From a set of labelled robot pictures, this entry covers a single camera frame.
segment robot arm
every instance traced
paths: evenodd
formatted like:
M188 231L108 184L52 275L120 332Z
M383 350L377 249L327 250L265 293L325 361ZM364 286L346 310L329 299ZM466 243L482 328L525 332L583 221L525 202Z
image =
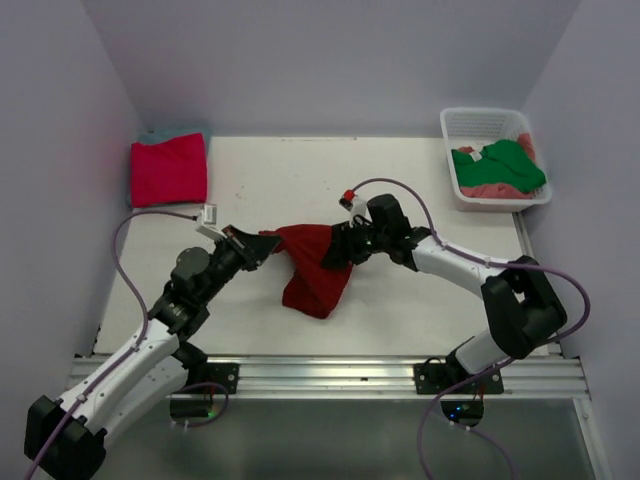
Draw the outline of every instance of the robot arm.
M425 365L425 375L439 386L454 385L509 357L525 358L566 323L566 312L544 273L490 265L537 265L534 259L489 258L442 239L439 243L428 228L411 227L393 195L366 202L371 220L364 218L365 202L352 192L340 204L351 212L351 218L333 226L325 267L358 264L372 254L386 253L397 264L444 278L483 300L489 328L454 349L445 358L444 368ZM486 262L473 262L451 250Z
M128 425L162 398L193 383L189 377L206 363L206 355L187 340L208 318L207 304L238 271L262 265L281 241L277 235L250 235L233 226L212 232L203 233L216 239L213 253L196 247L178 256L163 295L148 313L146 329L141 326L57 401L42 396L29 409L25 453L32 460L68 418L40 461L54 479L90 479L104 460L105 447Z

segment folded pink towel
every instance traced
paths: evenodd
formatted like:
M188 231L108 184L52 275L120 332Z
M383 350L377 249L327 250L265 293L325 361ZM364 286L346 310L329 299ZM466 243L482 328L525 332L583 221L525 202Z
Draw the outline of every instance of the folded pink towel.
M535 163L536 152L533 150L533 142L531 135L521 133L516 140L527 156ZM460 147L458 151L462 153L471 153L474 151L472 147ZM465 197L472 198L509 198L518 200L527 200L533 198L533 193L522 193L516 187L507 183L493 183L487 185L478 185L477 187L460 187L460 192Z

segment laundry basket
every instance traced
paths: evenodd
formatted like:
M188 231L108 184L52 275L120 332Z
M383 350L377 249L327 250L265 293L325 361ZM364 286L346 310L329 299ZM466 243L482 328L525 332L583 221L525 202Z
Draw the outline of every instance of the laundry basket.
M456 177L451 149L470 146L475 150L501 139L517 140L521 133L531 133L527 119L515 110L500 108L445 108L440 112L442 135L447 149L447 162L458 210L485 212L519 212L531 205L541 205L551 200L551 185L540 150L533 142L536 165L545 175L547 183L533 193L530 199L472 198L462 194Z

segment green cloth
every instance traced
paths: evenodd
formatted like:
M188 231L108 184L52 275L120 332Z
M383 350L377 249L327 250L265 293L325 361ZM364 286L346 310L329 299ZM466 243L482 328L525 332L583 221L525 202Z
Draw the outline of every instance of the green cloth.
M507 183L529 193L547 183L544 172L536 167L523 148L512 140L487 145L477 162L468 153L451 151L461 187Z

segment red cap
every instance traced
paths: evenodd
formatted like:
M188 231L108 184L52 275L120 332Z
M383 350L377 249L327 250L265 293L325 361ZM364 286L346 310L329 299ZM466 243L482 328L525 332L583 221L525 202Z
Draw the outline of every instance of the red cap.
M353 190L347 190L342 194L342 198L344 198L348 202L352 201L355 196L356 192L354 192Z

